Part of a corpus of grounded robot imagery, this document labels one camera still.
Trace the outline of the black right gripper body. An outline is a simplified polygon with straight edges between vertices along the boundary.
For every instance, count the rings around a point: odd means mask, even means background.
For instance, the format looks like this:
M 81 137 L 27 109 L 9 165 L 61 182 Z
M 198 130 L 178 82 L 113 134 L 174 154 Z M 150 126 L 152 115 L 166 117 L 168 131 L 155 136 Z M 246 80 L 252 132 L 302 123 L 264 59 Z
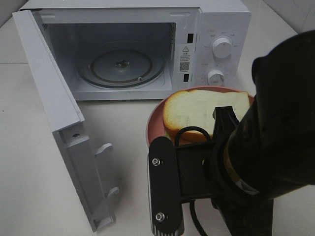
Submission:
M 261 186 L 255 130 L 243 123 L 236 128 L 216 125 L 213 140 L 214 148 L 206 165 L 211 170 L 212 205 L 233 236 L 259 236 Z

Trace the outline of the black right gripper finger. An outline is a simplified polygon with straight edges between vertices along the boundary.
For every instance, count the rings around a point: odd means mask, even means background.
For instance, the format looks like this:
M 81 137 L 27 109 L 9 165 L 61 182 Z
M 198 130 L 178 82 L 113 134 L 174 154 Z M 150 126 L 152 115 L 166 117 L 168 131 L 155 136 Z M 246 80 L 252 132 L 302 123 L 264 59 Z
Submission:
M 237 119 L 232 106 L 215 107 L 213 112 L 215 120 L 213 137 L 217 138 L 221 135 L 229 136 L 238 126 Z

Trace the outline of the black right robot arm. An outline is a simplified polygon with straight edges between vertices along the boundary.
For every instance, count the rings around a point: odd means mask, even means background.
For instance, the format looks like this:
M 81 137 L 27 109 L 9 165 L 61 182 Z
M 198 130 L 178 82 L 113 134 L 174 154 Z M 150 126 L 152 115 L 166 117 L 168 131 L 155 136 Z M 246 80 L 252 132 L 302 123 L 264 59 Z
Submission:
M 240 122 L 214 111 L 205 162 L 212 204 L 233 236 L 269 236 L 273 200 L 315 182 L 315 33 L 293 36 L 252 64 L 254 102 Z

